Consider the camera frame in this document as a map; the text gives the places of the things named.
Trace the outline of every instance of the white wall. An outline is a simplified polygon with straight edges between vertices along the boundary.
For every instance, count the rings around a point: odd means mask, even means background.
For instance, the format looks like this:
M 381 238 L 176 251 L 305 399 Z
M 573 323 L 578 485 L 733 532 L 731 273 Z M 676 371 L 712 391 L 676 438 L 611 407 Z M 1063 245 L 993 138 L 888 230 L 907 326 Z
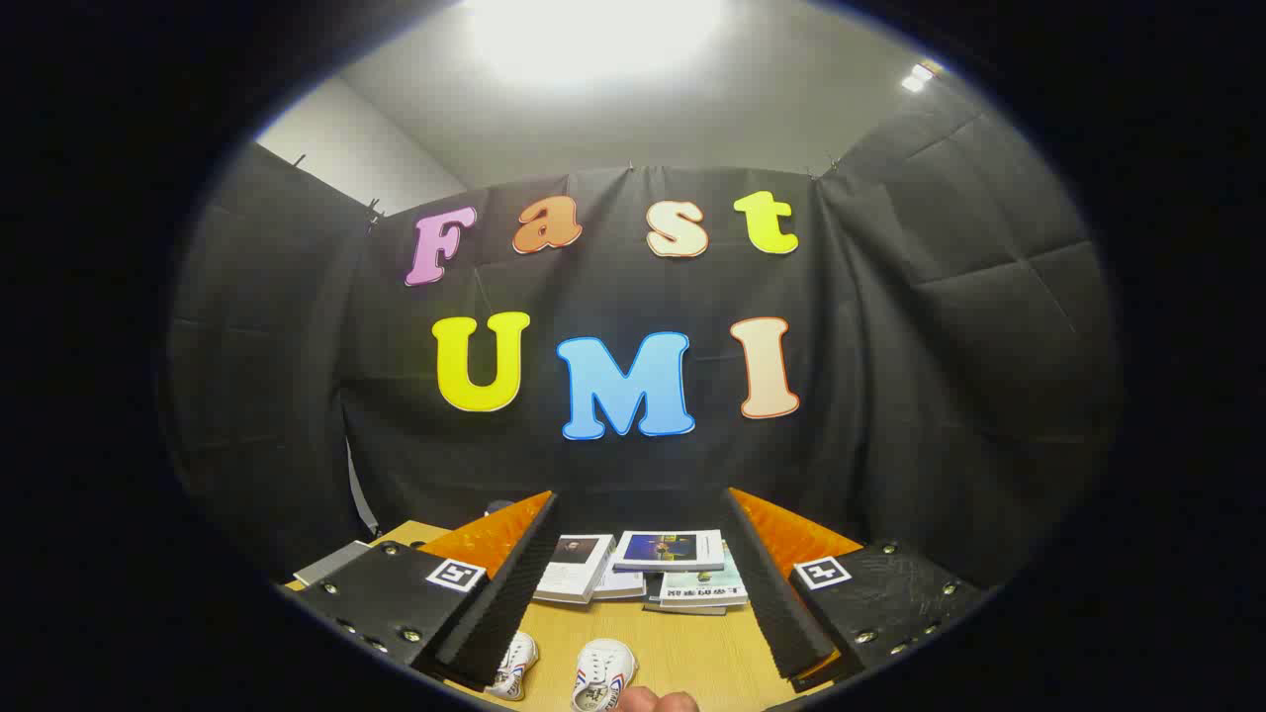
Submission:
M 256 142 L 387 215 L 466 190 L 429 153 L 335 76 L 279 117 Z

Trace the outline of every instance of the letter m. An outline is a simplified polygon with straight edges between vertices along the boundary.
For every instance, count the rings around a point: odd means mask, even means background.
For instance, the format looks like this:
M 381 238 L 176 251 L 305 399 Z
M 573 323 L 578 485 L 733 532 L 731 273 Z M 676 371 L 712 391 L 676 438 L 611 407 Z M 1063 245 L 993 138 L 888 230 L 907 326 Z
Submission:
M 622 436 L 633 426 L 638 405 L 646 416 L 637 429 L 646 436 L 682 435 L 695 429 L 686 413 L 681 386 L 681 357 L 690 348 L 684 333 L 658 332 L 642 340 L 625 375 L 601 340 L 568 338 L 558 345 L 558 357 L 571 374 L 571 421 L 562 427 L 567 440 L 596 440 L 606 428 L 598 422 L 595 405 Z

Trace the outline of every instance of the wooden table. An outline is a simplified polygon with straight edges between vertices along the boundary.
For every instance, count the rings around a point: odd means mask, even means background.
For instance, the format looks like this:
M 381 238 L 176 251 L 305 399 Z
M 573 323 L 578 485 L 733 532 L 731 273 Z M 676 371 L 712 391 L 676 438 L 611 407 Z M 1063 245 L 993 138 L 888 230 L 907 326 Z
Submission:
M 372 544 L 430 541 L 448 530 L 405 522 Z M 299 582 L 286 584 L 294 590 Z M 576 655 L 595 637 L 613 637 L 633 649 L 638 673 L 630 682 L 656 694 L 689 692 L 705 712 L 761 711 L 799 697 L 779 677 L 768 644 L 751 606 L 725 616 L 680 616 L 642 611 L 642 602 L 595 601 L 587 607 L 533 601 L 519 630 L 537 641 L 541 660 L 524 678 L 527 697 L 508 702 L 468 688 L 444 684 L 510 709 L 558 712 L 576 679 Z M 806 690 L 810 694 L 820 688 Z

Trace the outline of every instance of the stack of books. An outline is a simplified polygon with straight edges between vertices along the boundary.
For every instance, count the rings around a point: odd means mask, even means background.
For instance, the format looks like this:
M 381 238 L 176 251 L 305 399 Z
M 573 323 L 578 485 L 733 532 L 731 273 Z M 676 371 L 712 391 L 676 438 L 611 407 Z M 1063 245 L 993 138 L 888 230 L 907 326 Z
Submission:
M 647 573 L 643 611 L 724 616 L 730 607 L 747 603 L 747 589 L 720 530 L 624 532 L 611 569 Z
M 546 566 L 536 601 L 587 604 L 590 601 L 641 599 L 643 611 L 724 616 L 747 604 L 720 530 L 628 531 L 563 535 Z
M 610 568 L 611 535 L 563 535 L 546 565 L 534 601 L 589 603 Z

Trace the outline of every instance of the foam letter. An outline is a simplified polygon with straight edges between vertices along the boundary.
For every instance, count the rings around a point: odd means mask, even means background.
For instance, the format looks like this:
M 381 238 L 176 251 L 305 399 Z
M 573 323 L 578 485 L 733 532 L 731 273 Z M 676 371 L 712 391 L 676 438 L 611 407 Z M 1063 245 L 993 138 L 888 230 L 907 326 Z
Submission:
M 576 224 L 576 201 L 566 195 L 537 200 L 519 214 L 524 223 L 514 233 L 514 251 L 529 255 L 549 247 L 566 247 L 580 237 L 584 229 Z
M 568 338 L 560 343 L 558 357 L 567 362 L 571 374 L 571 421 L 562 427 L 562 436 L 603 437 L 606 428 L 594 417 L 595 400 L 620 435 L 629 432 L 643 399 L 646 416 L 637 424 L 642 435 L 684 435 L 695 429 L 681 385 L 681 355 L 686 348 L 690 340 L 684 333 L 652 333 L 642 340 L 633 366 L 624 375 L 598 338 Z
M 418 247 L 413 252 L 413 270 L 405 275 L 404 283 L 418 286 L 439 281 L 439 277 L 444 276 L 444 269 L 439 266 L 439 253 L 443 252 L 446 260 L 453 258 L 457 253 L 457 242 L 462 237 L 461 228 L 475 224 L 475 208 L 462 208 L 418 220 Z
M 466 347 L 475 333 L 475 319 L 452 317 L 436 322 L 430 333 L 439 342 L 436 378 L 444 400 L 458 410 L 476 413 L 490 413 L 509 405 L 519 394 L 523 378 L 519 337 L 529 323 L 532 319 L 523 312 L 501 312 L 489 317 L 487 328 L 496 333 L 496 379 L 489 385 L 475 385 L 466 367 Z
M 708 250 L 708 233 L 695 223 L 704 219 L 704 212 L 694 203 L 661 200 L 646 210 L 651 231 L 646 243 L 660 257 L 695 257 Z
M 747 214 L 747 238 L 761 252 L 786 255 L 800 245 L 794 234 L 782 234 L 779 215 L 791 215 L 791 205 L 775 203 L 774 194 L 758 190 L 734 201 L 734 209 Z
M 786 331 L 787 323 L 775 317 L 743 319 L 729 327 L 747 359 L 747 400 L 739 410 L 748 418 L 777 418 L 800 407 L 800 399 L 787 389 L 782 362 Z

